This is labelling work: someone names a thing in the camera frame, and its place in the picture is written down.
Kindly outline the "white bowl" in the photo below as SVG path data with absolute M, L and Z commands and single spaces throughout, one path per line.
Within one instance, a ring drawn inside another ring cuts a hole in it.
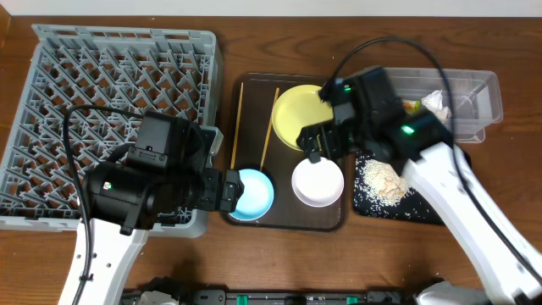
M 291 186 L 296 197 L 307 206 L 324 208 L 336 202 L 345 185 L 340 167 L 327 158 L 313 164 L 302 160 L 293 171 Z

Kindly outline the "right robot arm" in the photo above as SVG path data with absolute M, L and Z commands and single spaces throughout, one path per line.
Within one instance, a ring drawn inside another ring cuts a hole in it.
M 494 304 L 541 302 L 541 254 L 501 212 L 454 142 L 451 125 L 427 109 L 409 114 L 382 67 L 328 80 L 318 93 L 332 119 L 296 139 L 308 159 L 369 151 L 431 205 L 466 253 Z

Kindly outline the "wooden chopstick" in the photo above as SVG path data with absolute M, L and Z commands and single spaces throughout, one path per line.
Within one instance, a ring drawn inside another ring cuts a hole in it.
M 238 135 L 239 135 L 240 122 L 241 122 L 243 94 L 244 94 L 244 82 L 241 82 L 238 105 L 237 105 L 237 114 L 236 114 L 236 119 L 235 119 L 235 134 L 234 134 L 234 141 L 233 141 L 233 147 L 232 147 L 232 153 L 231 153 L 230 169 L 235 168 Z
M 272 112 L 273 112 L 273 108 L 274 108 L 274 105 L 275 105 L 278 97 L 279 97 L 279 88 L 277 87 L 275 89 L 274 100 L 273 100 L 273 104 L 272 104 L 271 114 L 269 115 L 268 127 L 267 127 L 267 130 L 266 130 L 266 136 L 265 136 L 265 141 L 264 141 L 264 145 L 263 145 L 262 156 L 261 156 L 261 160 L 260 160 L 260 164 L 259 164 L 259 170 L 260 171 L 263 171 L 263 166 L 264 166 L 265 158 L 266 158 L 266 155 L 267 155 L 269 137 L 270 137 L 271 130 L 272 130 Z

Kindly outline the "white tissue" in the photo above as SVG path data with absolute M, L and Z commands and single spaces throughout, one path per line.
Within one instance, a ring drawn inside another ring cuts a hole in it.
M 444 105 L 444 98 L 441 90 L 433 91 L 421 99 L 421 104 L 431 111 L 440 121 L 450 118 L 451 110 Z

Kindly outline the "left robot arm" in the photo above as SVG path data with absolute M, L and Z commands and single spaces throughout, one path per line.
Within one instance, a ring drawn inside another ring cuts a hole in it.
M 188 120 L 147 112 L 133 144 L 75 177 L 81 219 L 62 304 L 116 304 L 160 214 L 231 213 L 241 175 L 207 166 L 212 143 Z

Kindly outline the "green snack wrapper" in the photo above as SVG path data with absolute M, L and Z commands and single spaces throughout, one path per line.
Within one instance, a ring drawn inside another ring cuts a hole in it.
M 402 106 L 408 114 L 416 113 L 422 106 L 420 101 L 402 99 Z

